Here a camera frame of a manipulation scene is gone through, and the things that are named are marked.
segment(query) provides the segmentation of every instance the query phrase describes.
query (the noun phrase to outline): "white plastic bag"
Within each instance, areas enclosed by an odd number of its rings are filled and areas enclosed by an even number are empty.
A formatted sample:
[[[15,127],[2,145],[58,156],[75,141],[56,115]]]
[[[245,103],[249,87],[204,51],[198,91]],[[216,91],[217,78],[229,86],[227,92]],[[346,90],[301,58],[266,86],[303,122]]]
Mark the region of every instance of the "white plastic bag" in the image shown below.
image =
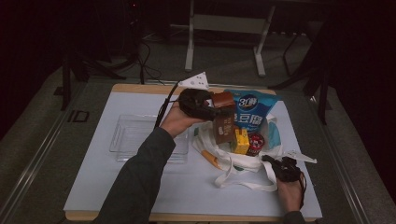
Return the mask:
[[[214,164],[223,171],[225,174],[219,176],[215,180],[216,186],[224,188],[230,185],[243,185],[250,189],[275,191],[276,176],[272,169],[271,163],[262,161],[262,155],[269,155],[275,159],[283,154],[283,147],[280,140],[279,131],[276,127],[276,118],[269,114],[266,122],[261,127],[261,134],[265,139],[265,146],[262,151],[256,157],[250,157],[241,154],[235,154],[231,152],[230,144],[224,143],[217,145],[213,135],[212,122],[206,122],[201,124],[198,128],[198,134],[193,138],[192,145],[199,152],[206,151],[216,158]],[[268,179],[272,182],[272,185],[263,186],[248,182],[227,182],[228,177],[231,174],[241,175],[245,172],[258,172],[261,168],[265,168]]]

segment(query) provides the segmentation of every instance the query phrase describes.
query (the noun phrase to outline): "brown box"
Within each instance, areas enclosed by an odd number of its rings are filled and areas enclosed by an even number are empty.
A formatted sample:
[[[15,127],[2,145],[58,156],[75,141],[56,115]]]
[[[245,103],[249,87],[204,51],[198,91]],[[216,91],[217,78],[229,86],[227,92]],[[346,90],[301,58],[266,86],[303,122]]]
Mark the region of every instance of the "brown box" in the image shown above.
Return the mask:
[[[227,115],[216,116],[213,120],[213,134],[216,144],[231,142],[234,139],[233,117],[235,113],[235,102],[233,95],[228,92],[222,92],[212,95],[212,102],[215,108],[227,108],[231,111]]]

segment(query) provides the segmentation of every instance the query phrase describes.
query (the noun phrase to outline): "hand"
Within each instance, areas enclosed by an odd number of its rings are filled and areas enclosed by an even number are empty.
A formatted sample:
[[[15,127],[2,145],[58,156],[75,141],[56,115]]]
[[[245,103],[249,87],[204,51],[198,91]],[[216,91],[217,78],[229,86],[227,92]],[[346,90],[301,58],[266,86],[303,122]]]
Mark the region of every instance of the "hand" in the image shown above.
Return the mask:
[[[194,123],[204,122],[203,119],[196,119],[187,116],[180,110],[178,102],[174,102],[166,115],[161,128],[165,129],[173,138],[186,131]]]
[[[276,179],[280,201],[287,212],[300,211],[301,200],[303,199],[303,189],[299,181],[282,182]]]

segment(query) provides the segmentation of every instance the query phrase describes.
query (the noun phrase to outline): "dark sleeve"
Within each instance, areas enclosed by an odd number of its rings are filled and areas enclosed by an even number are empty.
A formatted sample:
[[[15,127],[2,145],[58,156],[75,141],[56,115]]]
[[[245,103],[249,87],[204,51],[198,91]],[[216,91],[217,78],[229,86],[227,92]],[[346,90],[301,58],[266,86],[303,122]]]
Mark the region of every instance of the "dark sleeve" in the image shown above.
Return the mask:
[[[121,168],[93,223],[149,223],[163,167],[175,146],[167,131],[156,128]]]
[[[283,219],[283,224],[305,224],[303,214],[298,212],[289,212],[285,215]]]

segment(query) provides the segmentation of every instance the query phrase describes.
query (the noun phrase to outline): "packaged food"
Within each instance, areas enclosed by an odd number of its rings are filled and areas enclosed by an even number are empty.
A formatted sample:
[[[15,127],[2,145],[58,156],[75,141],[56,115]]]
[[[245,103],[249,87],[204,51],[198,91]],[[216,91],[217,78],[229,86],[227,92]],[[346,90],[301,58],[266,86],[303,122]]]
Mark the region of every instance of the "packaged food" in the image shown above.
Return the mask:
[[[279,96],[259,91],[225,90],[233,95],[235,114],[233,123],[250,132],[259,132],[268,113]]]

